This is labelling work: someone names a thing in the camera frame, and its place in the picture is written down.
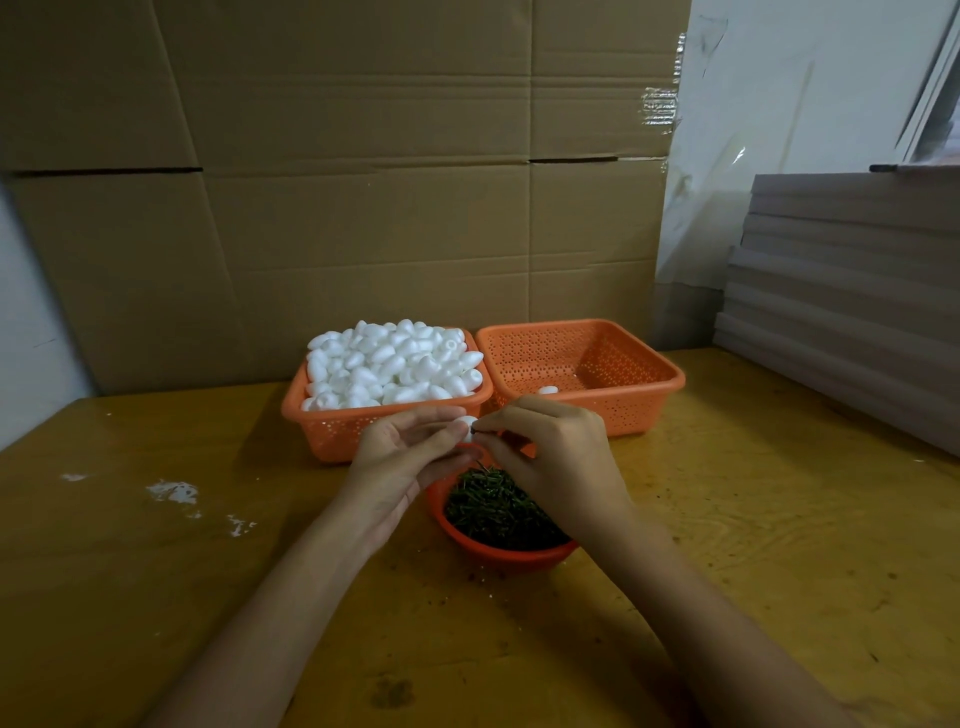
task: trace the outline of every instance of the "cardboard wall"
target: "cardboard wall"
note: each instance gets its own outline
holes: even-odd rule
[[[30,45],[0,55],[5,164],[57,171],[12,191],[101,390],[286,378],[359,318],[642,334],[672,129],[647,97],[673,93],[686,3],[593,5],[2,10]],[[84,103],[24,104],[30,77]]]

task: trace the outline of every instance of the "forearm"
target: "forearm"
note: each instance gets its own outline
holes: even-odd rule
[[[714,724],[855,725],[816,680],[687,563],[662,526],[625,520],[587,548],[646,618]]]
[[[359,529],[324,512],[148,717],[148,728],[273,728],[366,561]]]

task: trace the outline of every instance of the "finger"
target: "finger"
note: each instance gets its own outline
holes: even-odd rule
[[[469,425],[462,421],[449,423],[439,432],[403,452],[403,460],[411,473],[419,473],[428,463],[448,454],[467,436]]]
[[[537,395],[523,395],[512,401],[511,405],[529,409],[532,412],[540,412],[550,417],[569,417],[582,409],[582,407],[564,404],[561,401],[548,400],[546,397],[538,397]]]
[[[439,432],[446,427],[446,423],[430,423],[429,425],[417,425],[410,429],[400,432],[400,439],[409,448],[417,443],[421,443],[430,437],[434,432]]]
[[[503,429],[537,442],[549,436],[555,424],[553,417],[508,404],[473,423],[474,432],[498,432]]]
[[[458,473],[476,459],[476,454],[472,451],[457,451],[427,465],[417,476],[417,482],[421,488],[426,488],[438,480],[443,480],[445,477]]]
[[[532,458],[527,457],[518,449],[514,449],[503,442],[496,435],[488,435],[483,432],[474,432],[473,441],[479,443],[490,451],[493,459],[500,464],[514,480],[523,480],[527,475],[532,475]]]
[[[416,427],[417,425],[429,425],[430,423],[448,423],[463,417],[467,410],[463,407],[456,407],[452,404],[424,404],[413,409],[406,409],[397,412],[395,415],[389,415],[379,420],[381,423],[393,425],[400,432]]]

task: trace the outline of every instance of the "right hand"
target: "right hand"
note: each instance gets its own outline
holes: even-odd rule
[[[495,434],[537,446],[529,457]],[[477,420],[473,442],[490,451],[564,532],[581,544],[635,515],[613,461],[603,418],[581,407],[525,395]]]

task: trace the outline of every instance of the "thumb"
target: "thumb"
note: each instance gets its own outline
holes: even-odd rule
[[[419,473],[428,463],[443,457],[457,447],[467,436],[470,426],[459,420],[449,423],[444,429],[434,432],[421,443],[403,453],[404,462],[412,474]]]

